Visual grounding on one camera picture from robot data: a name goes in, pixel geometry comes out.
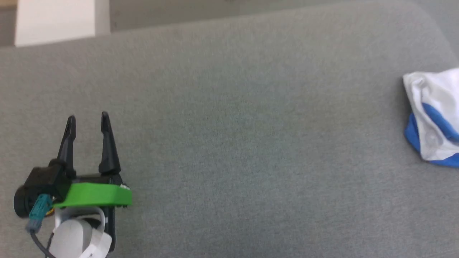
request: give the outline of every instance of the black cable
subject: black cable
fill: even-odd
[[[49,251],[50,250],[50,246],[51,246],[51,241],[53,240],[53,236],[54,236],[54,233],[51,233],[49,239],[48,239],[48,244],[46,245],[46,250]]]
[[[35,244],[38,246],[38,248],[46,255],[48,256],[49,258],[56,258],[54,255],[52,255],[50,253],[50,251],[48,251],[42,243],[40,243],[40,240],[38,240],[37,236],[35,235],[35,233],[31,232],[30,233],[30,236],[32,237],[32,240],[35,242]]]

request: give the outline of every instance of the floor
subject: floor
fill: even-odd
[[[112,31],[249,15],[349,0],[110,0]],[[437,21],[459,56],[459,0],[412,0]],[[14,9],[0,10],[0,46],[14,40]]]

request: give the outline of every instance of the white cloth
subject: white cloth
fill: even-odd
[[[459,132],[459,68],[442,73],[410,73],[403,77],[418,126],[420,154],[425,160],[443,160],[459,152],[459,142],[448,140],[423,104],[437,110]]]

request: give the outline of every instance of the gray carpet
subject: gray carpet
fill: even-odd
[[[112,31],[118,32],[342,1],[349,0],[111,0],[110,8]],[[459,0],[412,1],[434,17],[459,54]],[[0,10],[0,46],[12,45],[14,34],[11,32],[14,32],[14,13]]]
[[[13,192],[72,113],[94,172],[107,110],[134,191],[111,258],[458,257],[459,173],[404,139],[401,81],[457,65],[427,14],[386,1],[0,50],[1,256],[42,257]]]

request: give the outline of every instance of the green plastic bracket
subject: green plastic bracket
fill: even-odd
[[[71,184],[67,197],[53,207],[132,205],[132,192],[118,185],[76,183]]]

